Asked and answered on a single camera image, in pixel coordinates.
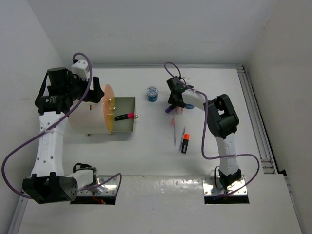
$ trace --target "black marker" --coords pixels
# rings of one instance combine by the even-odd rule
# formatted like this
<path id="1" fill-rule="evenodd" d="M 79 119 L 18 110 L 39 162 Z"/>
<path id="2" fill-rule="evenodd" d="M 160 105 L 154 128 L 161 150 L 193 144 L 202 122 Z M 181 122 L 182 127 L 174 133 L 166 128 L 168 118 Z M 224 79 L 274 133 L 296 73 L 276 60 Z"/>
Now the black marker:
<path id="1" fill-rule="evenodd" d="M 190 139 L 190 134 L 188 134 L 188 133 L 184 134 L 183 143 L 182 143 L 182 150 L 181 150 L 181 153 L 183 153 L 183 154 L 186 154 L 189 139 Z"/>

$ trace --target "purple cable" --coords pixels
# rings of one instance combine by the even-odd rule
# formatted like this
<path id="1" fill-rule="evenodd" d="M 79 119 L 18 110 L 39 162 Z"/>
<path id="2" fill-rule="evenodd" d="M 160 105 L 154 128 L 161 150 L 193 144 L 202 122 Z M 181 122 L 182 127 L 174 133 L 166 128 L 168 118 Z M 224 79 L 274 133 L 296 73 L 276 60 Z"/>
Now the purple cable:
<path id="1" fill-rule="evenodd" d="M 201 92 L 201 91 L 198 91 L 198 90 L 195 90 L 194 88 L 192 88 L 191 86 L 189 85 L 186 85 L 186 84 L 183 84 L 183 82 L 181 82 L 179 79 L 177 79 L 175 76 L 173 76 L 167 69 L 167 64 L 172 64 L 174 67 L 176 67 L 180 73 L 180 70 L 179 68 L 172 62 L 165 62 L 164 64 L 164 67 L 165 67 L 165 70 L 173 77 L 175 78 L 180 84 L 184 85 L 185 87 L 187 87 L 188 89 L 191 89 L 192 91 L 195 91 L 201 95 L 203 95 L 205 97 L 205 122 L 204 122 L 204 129 L 203 129 L 203 135 L 202 135 L 202 140 L 201 140 L 201 154 L 203 155 L 203 157 L 205 159 L 208 159 L 208 160 L 212 160 L 212 159 L 220 159 L 220 158 L 227 158 L 227 157 L 233 157 L 235 155 L 223 155 L 223 156 L 216 156 L 216 157 L 207 157 L 205 156 L 205 150 L 204 150 L 204 145 L 205 145 L 205 136 L 206 136 L 206 129 L 207 129 L 207 120 L 208 120 L 208 97 L 205 93 Z M 230 193 L 228 194 L 224 194 L 224 195 L 220 195 L 220 196 L 216 196 L 216 198 L 221 198 L 221 197 L 226 197 L 226 196 L 229 196 L 233 193 L 236 193 L 238 190 L 242 189 L 243 187 L 247 186 L 248 184 L 250 184 L 254 178 L 257 176 L 259 170 L 260 170 L 260 162 L 259 162 L 259 159 L 255 156 L 255 155 L 252 155 L 252 154 L 239 154 L 237 156 L 251 156 L 253 157 L 256 161 L 257 161 L 257 165 L 258 165 L 258 168 L 257 168 L 257 171 L 255 172 L 255 174 L 253 175 L 253 177 L 247 182 L 245 183 L 244 186 L 234 190 L 234 191 L 231 191 Z"/>
<path id="2" fill-rule="evenodd" d="M 62 118 L 60 118 L 58 121 L 56 121 L 54 124 L 52 124 L 50 127 L 47 128 L 47 130 L 51 130 L 53 128 L 55 128 L 59 123 L 61 123 L 64 119 L 66 119 L 75 109 L 77 109 L 77 107 L 83 102 L 83 100 L 85 99 L 85 97 L 87 96 L 88 94 L 88 91 L 90 89 L 90 86 L 91 86 L 91 82 L 92 82 L 92 63 L 91 61 L 89 60 L 89 58 L 84 54 L 84 53 L 81 53 L 81 52 L 78 52 L 78 53 L 75 53 L 73 55 L 73 59 L 75 59 L 75 57 L 77 55 L 81 55 L 83 56 L 88 64 L 89 64 L 89 68 L 90 68 L 90 77 L 89 77 L 89 82 L 88 82 L 88 85 L 86 87 L 86 90 L 84 91 L 82 97 L 80 98 L 80 100 L 78 101 L 78 103 L 67 113 L 65 114 Z M 33 138 L 29 139 L 28 141 L 26 141 L 25 143 L 23 143 L 22 145 L 20 145 L 19 147 L 17 147 L 16 149 L 14 149 L 11 153 L 9 153 L 5 159 L 3 160 L 3 163 L 2 163 L 2 166 L 1 166 L 1 173 L 2 173 L 2 177 L 3 177 L 3 180 L 4 182 L 6 183 L 6 185 L 13 191 L 15 192 L 17 195 L 20 195 L 22 197 L 25 197 L 25 198 L 28 198 L 28 199 L 31 199 L 30 196 L 27 196 L 21 192 L 19 192 L 18 190 L 16 190 L 11 184 L 10 182 L 8 181 L 7 177 L 6 177 L 6 174 L 5 174 L 5 164 L 7 162 L 7 160 L 14 154 L 16 153 L 18 150 L 20 150 L 21 148 L 23 148 L 24 146 L 28 145 L 29 143 L 33 142 L 34 140 L 38 139 L 39 137 L 43 136 L 44 134 L 46 134 L 45 131 L 39 133 L 38 135 L 34 136 Z"/>

